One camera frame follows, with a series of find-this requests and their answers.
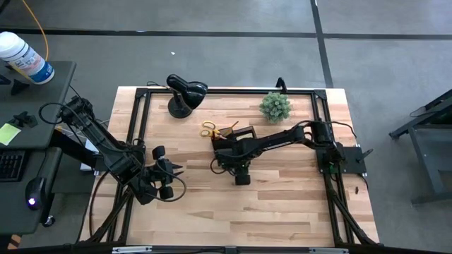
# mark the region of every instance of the lamp base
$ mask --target lamp base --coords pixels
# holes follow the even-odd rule
[[[168,102],[168,111],[169,114],[178,119],[188,117],[192,112],[192,110],[187,106],[177,104],[174,97]]]

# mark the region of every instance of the black desk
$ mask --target black desk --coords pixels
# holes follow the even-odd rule
[[[40,172],[40,176],[47,179],[45,191],[50,199],[53,196],[50,190],[53,186],[61,155],[62,151],[60,148],[48,148],[47,158]],[[25,203],[25,187],[29,180],[37,176],[43,159],[44,150],[32,152],[22,181],[0,183],[0,235],[31,234],[36,231],[37,225],[42,221],[41,216],[46,211],[45,209],[38,211],[28,209]]]
[[[16,71],[0,67],[0,75],[11,80],[11,85],[0,85],[0,127],[10,121],[13,115],[19,115],[23,111],[27,111],[29,115],[34,115],[38,123],[34,128],[22,128],[22,131],[7,147],[0,144],[0,149],[44,149],[48,147],[54,131],[54,125],[41,121],[37,111],[46,102],[64,103],[64,98],[76,68],[76,63],[70,61],[52,61],[50,64],[55,69],[55,76],[50,82],[44,85],[31,85],[15,96],[10,95],[13,80],[16,79],[24,83],[29,82]],[[59,107],[57,105],[50,105],[44,108],[42,115],[46,120],[55,122],[58,110]]]
[[[0,144],[0,149],[31,150],[22,181],[0,183],[0,235],[31,234],[40,222],[45,222],[52,206],[54,178],[65,150],[61,149],[58,144],[64,143],[64,146],[67,147],[80,146],[60,132],[54,131],[54,125],[42,122],[37,115],[38,109],[46,102],[64,103],[76,67],[76,64],[70,61],[53,61],[50,64],[55,69],[55,76],[49,83],[31,85],[15,96],[10,94],[13,80],[28,82],[15,71],[0,67],[0,74],[11,80],[10,85],[0,85],[0,125],[10,121],[13,115],[22,111],[34,115],[38,122],[34,128],[27,126],[21,128],[22,131],[8,146]],[[58,111],[59,106],[48,106],[43,110],[43,117],[48,121],[55,122]],[[29,180],[37,176],[45,150],[47,158],[40,176],[47,179],[45,190],[49,202],[45,208],[32,211],[25,203],[25,187]]]

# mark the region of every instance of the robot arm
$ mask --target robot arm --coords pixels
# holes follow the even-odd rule
[[[160,199],[166,200],[173,197],[171,187],[166,185],[170,184],[177,175],[173,170],[181,166],[165,159],[163,146],[153,150],[156,163],[145,167],[144,142],[138,140],[134,145],[116,140],[96,121],[93,106],[87,99],[73,97],[61,108],[59,116],[64,123],[81,130],[99,150],[102,158],[96,161],[96,167],[105,167],[119,184],[127,185],[140,204],[145,205],[155,198],[158,199],[158,191],[160,191]],[[160,181],[161,188],[157,189],[151,184],[156,181]]]
[[[299,143],[313,150],[324,150],[323,159],[331,163],[345,160],[343,146],[333,141],[331,130],[322,121],[304,121],[307,124],[295,125],[289,130],[275,133],[263,138],[242,138],[230,136],[229,140],[214,140],[213,147],[218,165],[235,176],[237,185],[250,184],[248,167],[251,160],[259,157],[263,152],[275,148]]]

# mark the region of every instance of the butcher block tabletop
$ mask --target butcher block tabletop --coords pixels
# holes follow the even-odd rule
[[[108,128],[117,140],[126,140],[136,88],[118,88]],[[352,125],[344,89],[326,89],[326,94],[332,121]],[[253,126],[258,138],[289,129],[299,121],[314,119],[310,96],[289,95],[290,117],[278,124],[268,123],[259,111],[265,95],[207,94],[185,119],[169,114],[167,104],[171,96],[151,96],[144,138],[146,165],[154,164],[152,149],[164,145],[166,158],[183,166],[177,171],[184,172],[180,178],[188,189],[176,202],[154,200],[140,205],[134,200],[128,245],[333,246],[325,183],[313,150],[296,144],[264,152],[251,161],[251,184],[236,186],[234,177],[228,173],[217,175],[210,171],[214,158],[212,144],[209,138],[199,135],[205,120],[216,123],[217,128],[229,127],[236,121],[239,123],[234,129]],[[344,146],[356,144],[347,126],[333,124],[333,131],[336,141]],[[343,175],[343,182],[350,213],[366,234],[378,241],[363,179]],[[175,197],[183,190],[177,180],[172,187]],[[110,175],[101,183],[93,206],[94,231],[109,214],[116,188],[117,182]],[[119,215],[117,235],[123,212]],[[342,216],[338,215],[338,221],[345,239]],[[86,213],[80,240],[88,237]]]

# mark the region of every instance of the blue label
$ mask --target blue label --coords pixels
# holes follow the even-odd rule
[[[38,71],[35,75],[31,75],[30,78],[36,83],[42,82],[50,77],[54,68],[49,64],[45,63],[44,67],[42,67],[41,71]]]

